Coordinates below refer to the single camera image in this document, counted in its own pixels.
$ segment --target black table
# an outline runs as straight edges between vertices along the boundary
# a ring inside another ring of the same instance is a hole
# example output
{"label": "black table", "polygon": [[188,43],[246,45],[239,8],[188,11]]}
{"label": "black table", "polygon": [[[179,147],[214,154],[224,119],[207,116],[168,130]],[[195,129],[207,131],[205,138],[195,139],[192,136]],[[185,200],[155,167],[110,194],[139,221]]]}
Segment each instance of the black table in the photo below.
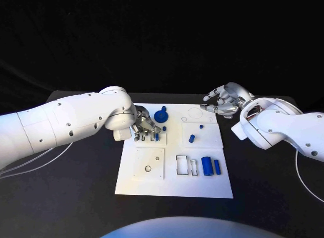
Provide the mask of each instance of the black table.
{"label": "black table", "polygon": [[[79,93],[56,91],[48,101]],[[190,94],[129,96],[135,103],[200,104],[203,98]],[[293,103],[289,97],[279,98]],[[230,131],[237,119],[239,115],[231,120],[217,117],[233,199],[115,195],[123,142],[115,142],[112,131],[102,128],[45,167],[0,180],[0,237],[96,238],[130,223],[165,216],[236,221],[285,237],[324,237],[324,204],[298,180],[295,149],[280,142],[265,151],[247,139],[240,141]],[[25,169],[47,162],[64,147]],[[303,156],[298,159],[303,182],[324,199],[324,163]]]}

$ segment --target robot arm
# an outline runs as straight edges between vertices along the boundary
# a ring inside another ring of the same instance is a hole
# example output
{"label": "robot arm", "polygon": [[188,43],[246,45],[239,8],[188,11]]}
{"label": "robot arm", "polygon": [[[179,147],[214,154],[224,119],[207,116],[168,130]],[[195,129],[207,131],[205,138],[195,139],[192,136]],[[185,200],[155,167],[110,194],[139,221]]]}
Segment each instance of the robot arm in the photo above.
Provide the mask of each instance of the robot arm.
{"label": "robot arm", "polygon": [[324,113],[302,114],[286,101],[256,98],[236,83],[216,88],[204,101],[214,96],[218,105],[200,108],[227,119],[241,110],[239,123],[231,127],[240,140],[249,138],[262,149],[285,140],[302,155],[324,162]]}
{"label": "robot arm", "polygon": [[[0,169],[25,156],[89,137],[102,125],[113,131],[116,141],[130,138],[129,127],[142,118],[120,87],[60,98],[0,116]],[[149,118],[145,120],[149,130],[161,131]]]}

